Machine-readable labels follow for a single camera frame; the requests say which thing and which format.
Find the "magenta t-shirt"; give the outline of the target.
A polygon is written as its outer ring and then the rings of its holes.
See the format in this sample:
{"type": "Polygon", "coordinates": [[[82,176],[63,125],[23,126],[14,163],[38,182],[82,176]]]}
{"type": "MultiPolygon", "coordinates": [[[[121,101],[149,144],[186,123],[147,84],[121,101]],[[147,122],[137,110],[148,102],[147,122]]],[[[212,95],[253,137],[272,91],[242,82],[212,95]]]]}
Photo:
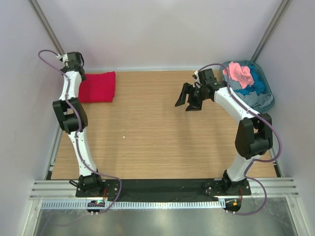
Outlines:
{"type": "Polygon", "coordinates": [[[116,73],[86,74],[80,84],[78,99],[81,103],[111,103],[116,91],[116,73]]]}

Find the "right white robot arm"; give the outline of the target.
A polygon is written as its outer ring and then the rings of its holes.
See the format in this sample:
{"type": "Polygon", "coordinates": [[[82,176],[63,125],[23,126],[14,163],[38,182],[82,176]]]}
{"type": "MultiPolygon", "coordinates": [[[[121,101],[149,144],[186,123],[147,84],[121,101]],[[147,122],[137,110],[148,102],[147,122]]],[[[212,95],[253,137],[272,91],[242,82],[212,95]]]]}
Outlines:
{"type": "Polygon", "coordinates": [[[200,111],[203,101],[210,99],[238,123],[234,142],[237,154],[223,173],[220,189],[226,195],[239,194],[240,189],[245,187],[250,164],[273,145],[272,119],[267,113],[260,114],[248,106],[226,81],[218,81],[211,69],[195,71],[192,77],[193,84],[183,84],[175,105],[178,107],[187,103],[187,112],[200,111]]]}

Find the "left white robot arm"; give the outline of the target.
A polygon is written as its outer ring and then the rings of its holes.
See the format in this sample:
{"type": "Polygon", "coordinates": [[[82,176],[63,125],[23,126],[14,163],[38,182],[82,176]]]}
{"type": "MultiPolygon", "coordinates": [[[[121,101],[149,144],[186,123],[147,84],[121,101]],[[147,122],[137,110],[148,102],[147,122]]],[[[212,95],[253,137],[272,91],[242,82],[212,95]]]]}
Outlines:
{"type": "Polygon", "coordinates": [[[88,118],[79,101],[79,87],[86,79],[84,59],[80,52],[57,55],[63,63],[60,70],[64,78],[63,90],[53,110],[62,131],[74,148],[79,167],[78,181],[69,183],[76,187],[76,197],[99,197],[104,192],[104,184],[93,161],[87,139],[88,118]]]}

